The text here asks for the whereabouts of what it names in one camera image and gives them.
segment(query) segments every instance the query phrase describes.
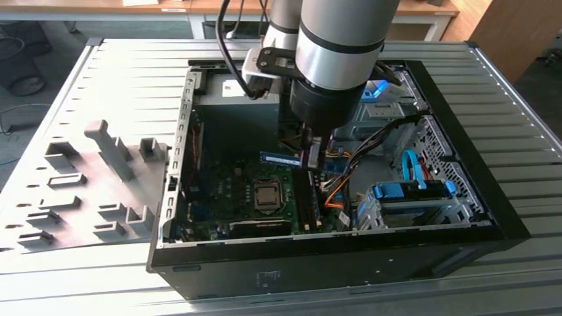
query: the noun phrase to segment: blue latch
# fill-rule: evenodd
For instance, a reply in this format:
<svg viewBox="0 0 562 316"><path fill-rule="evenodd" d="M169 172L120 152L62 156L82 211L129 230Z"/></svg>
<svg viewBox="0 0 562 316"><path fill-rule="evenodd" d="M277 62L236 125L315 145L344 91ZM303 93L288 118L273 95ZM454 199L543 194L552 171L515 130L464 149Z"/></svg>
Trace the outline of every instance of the blue latch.
<svg viewBox="0 0 562 316"><path fill-rule="evenodd" d="M448 193L451 194L451 196L455 196L456 195L456 186L455 186L455 184L452 183L451 180L447 180L445 181L445 188L447 188Z"/></svg>
<svg viewBox="0 0 562 316"><path fill-rule="evenodd" d="M359 207L359 211L357 211L357 218L360 217L360 214L363 214L364 210L367 208L367 203L363 203Z"/></svg>
<svg viewBox="0 0 562 316"><path fill-rule="evenodd" d="M369 90L368 88L365 88L363 91L363 95L360 96L360 102L364 102L364 103L376 102L376 99L379 98L379 95L384 92L385 87L388 87L388 82L381 80L380 82L377 82L377 85L375 85L373 90Z"/></svg>
<svg viewBox="0 0 562 316"><path fill-rule="evenodd" d="M400 183L380 183L373 186L376 199L397 199L404 197Z"/></svg>

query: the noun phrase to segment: trash bin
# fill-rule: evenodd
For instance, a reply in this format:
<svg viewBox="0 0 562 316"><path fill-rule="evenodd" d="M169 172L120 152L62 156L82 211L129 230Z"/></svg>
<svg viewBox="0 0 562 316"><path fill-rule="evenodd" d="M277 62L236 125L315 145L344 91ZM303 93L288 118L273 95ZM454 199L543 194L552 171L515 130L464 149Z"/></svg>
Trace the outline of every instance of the trash bin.
<svg viewBox="0 0 562 316"><path fill-rule="evenodd" d="M24 48L20 39L0 38L0 86L16 96L33 94L45 85L33 58Z"/></svg>
<svg viewBox="0 0 562 316"><path fill-rule="evenodd" d="M18 38L25 43L30 56L38 56L50 51L50 43L37 21L1 21L0 28L9 38Z"/></svg>

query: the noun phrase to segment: white label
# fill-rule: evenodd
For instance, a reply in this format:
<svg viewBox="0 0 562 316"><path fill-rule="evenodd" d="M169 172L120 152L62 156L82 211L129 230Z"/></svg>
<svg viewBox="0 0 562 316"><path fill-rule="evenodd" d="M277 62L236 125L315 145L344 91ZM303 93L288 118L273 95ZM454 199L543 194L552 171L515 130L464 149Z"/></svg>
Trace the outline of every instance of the white label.
<svg viewBox="0 0 562 316"><path fill-rule="evenodd" d="M221 96L223 97L243 97L244 90L237 84L237 81L231 79L221 83Z"/></svg>
<svg viewBox="0 0 562 316"><path fill-rule="evenodd" d="M349 226L349 217L343 213L343 211L340 211L339 219L340 219L341 223L344 224L344 226L348 227Z"/></svg>
<svg viewBox="0 0 562 316"><path fill-rule="evenodd" d="M157 0L122 0L122 7L132 7L133 5L156 5Z"/></svg>
<svg viewBox="0 0 562 316"><path fill-rule="evenodd" d="M161 9L161 12L187 12L185 9Z"/></svg>
<svg viewBox="0 0 562 316"><path fill-rule="evenodd" d="M272 285L279 283L280 278L281 278L280 271L259 272L255 274L255 287L269 288Z"/></svg>
<svg viewBox="0 0 562 316"><path fill-rule="evenodd" d="M300 161L293 161L293 160L276 158L276 157L265 157L265 161L269 161L272 163L283 163L284 165L300 166Z"/></svg>

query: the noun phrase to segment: wooden desk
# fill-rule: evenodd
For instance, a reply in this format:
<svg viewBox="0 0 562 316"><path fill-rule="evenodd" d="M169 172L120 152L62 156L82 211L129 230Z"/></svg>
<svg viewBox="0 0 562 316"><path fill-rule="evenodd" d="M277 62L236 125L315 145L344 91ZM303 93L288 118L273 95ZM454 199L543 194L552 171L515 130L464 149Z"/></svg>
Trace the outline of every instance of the wooden desk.
<svg viewBox="0 0 562 316"><path fill-rule="evenodd" d="M511 83L562 27L560 0L451 0L460 14L444 41L474 41Z"/></svg>
<svg viewBox="0 0 562 316"><path fill-rule="evenodd" d="M158 5L122 7L121 0L0 0L0 20L183 20L191 23L193 38L203 39L203 22L216 20L220 4L221 0L160 0ZM239 8L240 0L232 0L225 21L237 19ZM260 13L259 1L245 0L241 21L259 21ZM393 23L416 24L415 27L425 24L421 39L437 41L456 15L449 0L441 7L420 0L401 0Z"/></svg>
<svg viewBox="0 0 562 316"><path fill-rule="evenodd" d="M215 21L221 0L191 0L189 22L193 38L203 39L203 22ZM240 0L231 0L224 21L236 21L240 8ZM261 7L257 0L245 0L241 21L259 21ZM400 0L393 17L395 24L428 25L423 30L420 39L439 41L452 17L458 15L458 9L449 0L445 0L441 7L428 5L420 0Z"/></svg>

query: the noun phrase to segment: desk leg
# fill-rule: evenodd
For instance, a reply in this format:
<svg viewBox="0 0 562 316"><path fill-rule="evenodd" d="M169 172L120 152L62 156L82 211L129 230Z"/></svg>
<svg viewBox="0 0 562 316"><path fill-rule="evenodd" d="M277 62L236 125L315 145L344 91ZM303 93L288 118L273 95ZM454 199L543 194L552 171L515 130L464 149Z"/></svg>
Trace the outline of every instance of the desk leg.
<svg viewBox="0 0 562 316"><path fill-rule="evenodd" d="M429 31L424 36L424 41L440 41L440 37L445 32L447 25L449 22L449 16L437 16L435 17L433 23L431 23Z"/></svg>
<svg viewBox="0 0 562 316"><path fill-rule="evenodd" d="M203 29L204 15L191 14L189 15L189 24L191 24L191 33L193 34L193 40L204 40L204 29Z"/></svg>

